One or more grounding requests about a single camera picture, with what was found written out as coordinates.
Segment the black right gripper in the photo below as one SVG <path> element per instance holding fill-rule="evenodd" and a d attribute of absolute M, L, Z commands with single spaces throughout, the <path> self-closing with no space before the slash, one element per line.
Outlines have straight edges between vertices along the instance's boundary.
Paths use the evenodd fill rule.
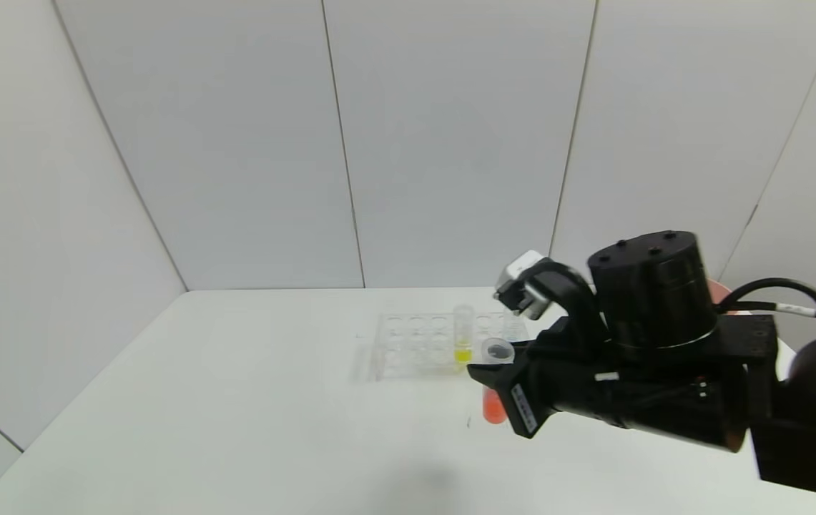
<path fill-rule="evenodd" d="M 518 436 L 533 438 L 555 413 L 620 428 L 613 388 L 597 379 L 611 370 L 607 340 L 600 316 L 562 316 L 532 341 L 516 345 L 513 361 L 469 364 L 466 370 L 473 381 L 495 387 Z"/>

